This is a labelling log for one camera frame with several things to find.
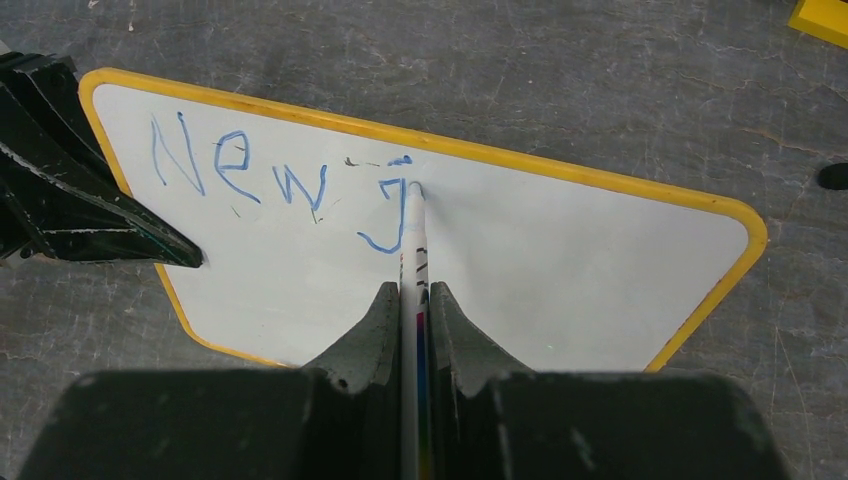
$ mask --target whiteboard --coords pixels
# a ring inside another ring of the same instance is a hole
[[[159,266],[186,331],[265,363],[397,280],[411,181],[430,280],[537,370],[661,367],[766,242],[735,200],[492,147],[113,69],[80,96],[122,189],[203,250]]]

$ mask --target black object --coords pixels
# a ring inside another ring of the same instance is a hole
[[[834,163],[819,170],[816,182],[827,190],[848,190],[848,163]]]
[[[297,370],[100,373],[61,398],[20,480],[398,478],[399,299]],[[788,479],[726,380],[536,374],[430,299],[434,479]]]
[[[200,266],[200,248],[118,189],[74,70],[67,57],[0,55],[0,259]]]

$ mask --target gray floor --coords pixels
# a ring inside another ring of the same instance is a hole
[[[759,264],[670,369],[730,376],[798,479],[848,477],[848,51],[769,0],[0,0],[22,51],[238,91],[743,200]],[[0,270],[0,474],[102,368],[243,362],[180,330],[149,267]]]

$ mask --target blue handwriting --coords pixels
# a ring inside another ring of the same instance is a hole
[[[225,143],[236,138],[241,138],[241,141],[244,144],[244,148],[241,149],[244,153],[244,157],[242,158],[241,164],[221,165],[221,149],[224,148]],[[216,145],[217,146],[215,147],[215,171],[218,172],[218,175],[221,177],[221,180],[223,180],[224,183],[229,185],[230,188],[232,188],[236,192],[244,195],[245,197],[253,200],[256,203],[261,204],[262,202],[259,201],[259,198],[257,198],[256,195],[245,192],[239,187],[233,185],[233,182],[231,182],[230,179],[227,178],[226,175],[224,175],[224,172],[226,172],[227,170],[238,170],[243,172],[247,170],[247,167],[250,166],[250,142],[247,141],[247,135],[245,135],[244,132],[242,132],[241,130],[236,130],[235,132],[230,132],[221,137]]]
[[[324,189],[327,187],[327,166],[321,166],[321,172],[319,172],[318,176],[321,179],[321,186],[318,187],[318,196],[315,200],[312,200],[312,195],[306,191],[303,187],[303,184],[300,183],[300,180],[294,176],[292,171],[289,169],[288,165],[283,165],[283,170],[285,171],[286,178],[286,186],[283,186],[283,182],[280,181],[280,174],[277,173],[277,167],[271,167],[271,170],[274,172],[274,178],[277,179],[277,185],[280,186],[280,191],[283,192],[283,198],[286,200],[286,203],[291,205],[292,202],[292,191],[291,191],[291,182],[294,181],[294,184],[297,185],[297,188],[300,189],[303,196],[306,197],[306,200],[309,201],[309,206],[312,207],[312,211],[318,210],[318,207],[321,206],[321,201],[324,199]]]
[[[389,163],[386,164],[387,167],[395,167],[395,166],[401,166],[401,165],[412,165],[412,159],[409,158],[409,155],[404,155],[400,158],[396,158],[394,160],[389,161]]]
[[[186,150],[188,150],[188,161],[191,163],[191,169],[194,171],[194,178],[197,183],[192,181],[192,179],[188,176],[188,173],[183,169],[183,166],[174,158],[174,155],[171,153],[171,150],[168,149],[168,144],[165,143],[165,138],[162,136],[162,129],[159,128],[159,121],[156,120],[155,116],[151,115],[150,120],[150,129],[153,130],[153,168],[156,169],[156,174],[159,175],[159,180],[162,180],[162,185],[168,185],[168,182],[165,181],[165,177],[162,176],[162,172],[159,170],[159,157],[156,155],[156,143],[157,140],[162,142],[162,148],[165,150],[165,153],[168,154],[168,157],[171,158],[171,161],[174,162],[174,165],[180,169],[183,176],[186,177],[191,186],[194,187],[195,190],[200,193],[202,196],[206,196],[206,189],[203,187],[203,181],[200,180],[200,174],[197,173],[197,163],[194,161],[194,153],[191,150],[191,139],[188,137],[188,127],[186,127],[185,119],[183,118],[183,112],[177,112],[177,120],[180,121],[180,126],[183,129],[183,136],[186,141]]]
[[[182,164],[177,161],[176,157],[171,153],[171,150],[168,148],[168,145],[165,143],[164,136],[162,135],[162,129],[159,126],[159,121],[155,116],[151,116],[150,121],[150,129],[153,135],[152,142],[152,157],[153,157],[153,168],[156,170],[156,175],[159,176],[159,179],[162,181],[162,185],[167,186],[168,182],[165,180],[165,177],[162,175],[162,171],[160,168],[160,160],[157,153],[158,146],[161,143],[162,149],[167,154],[168,158],[171,159],[174,165],[179,169],[180,173],[185,177],[186,180],[200,193],[201,196],[206,196],[206,188],[203,185],[203,181],[200,178],[200,174],[197,170],[197,162],[194,158],[194,152],[191,148],[191,139],[189,138],[188,126],[186,125],[185,117],[182,112],[177,112],[177,120],[180,122],[180,127],[182,128],[183,137],[185,139],[186,151],[188,152],[188,161],[191,164],[192,175],[183,168]],[[239,150],[243,152],[241,163],[222,163],[221,156],[224,145],[227,142],[231,141],[240,141],[242,147],[236,146]],[[404,166],[411,165],[412,158],[409,155],[404,155],[402,157],[396,158],[388,162],[387,166]],[[214,167],[215,172],[218,176],[221,177],[221,180],[227,184],[234,192],[239,195],[245,196],[256,203],[261,204],[261,200],[256,195],[236,186],[232,180],[228,177],[228,174],[232,171],[244,172],[250,167],[250,142],[248,141],[247,134],[242,130],[235,130],[230,133],[227,133],[218,140],[215,147],[215,159],[214,159]],[[274,179],[277,181],[277,185],[280,187],[280,192],[283,195],[283,199],[291,205],[292,201],[294,201],[294,192],[292,189],[292,183],[297,187],[300,192],[306,197],[306,200],[309,202],[309,207],[312,209],[312,212],[315,213],[319,208],[321,208],[321,203],[324,200],[324,193],[327,189],[327,165],[322,165],[320,171],[318,172],[318,177],[320,180],[320,185],[318,187],[318,193],[313,199],[312,195],[309,191],[303,186],[300,179],[295,176],[295,174],[291,171],[288,165],[283,165],[283,175],[280,178],[279,169],[276,166],[271,167],[271,172],[274,174]],[[380,191],[383,193],[383,197],[386,200],[392,200],[392,195],[389,193],[389,188],[393,185],[397,185],[399,189],[399,207],[400,207],[400,221],[398,222],[398,230],[397,230],[397,241],[393,246],[384,247],[382,245],[377,244],[370,235],[365,232],[356,232],[359,237],[362,237],[363,240],[373,248],[374,250],[385,253],[385,254],[393,254],[400,249],[401,244],[401,236],[403,235],[403,226],[404,226],[404,215],[406,208],[406,178],[390,178],[384,180],[378,180],[377,185],[380,188]]]
[[[386,191],[386,187],[389,186],[389,185],[400,184],[400,222],[398,224],[397,243],[395,243],[395,245],[393,247],[389,247],[389,248],[381,247],[380,245],[377,245],[374,242],[374,240],[371,239],[370,235],[363,233],[363,232],[356,232],[356,234],[359,235],[360,237],[362,237],[363,239],[365,239],[365,241],[368,243],[368,245],[371,248],[373,248],[374,250],[377,250],[378,252],[381,252],[381,253],[390,253],[391,254],[391,253],[397,252],[400,249],[400,240],[401,240],[401,236],[403,235],[403,217],[404,217],[404,210],[405,210],[405,207],[406,207],[406,179],[405,178],[393,178],[391,180],[380,180],[380,181],[377,182],[377,184],[380,185],[380,190],[383,191],[383,196],[386,197],[386,200],[391,200],[391,197],[389,196],[389,192]]]

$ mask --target white writing surface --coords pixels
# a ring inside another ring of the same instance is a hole
[[[431,281],[540,370],[644,369],[749,245],[728,216],[593,186],[108,83],[92,101],[134,198],[204,252],[165,267],[190,329],[273,362],[397,280],[411,181]]]

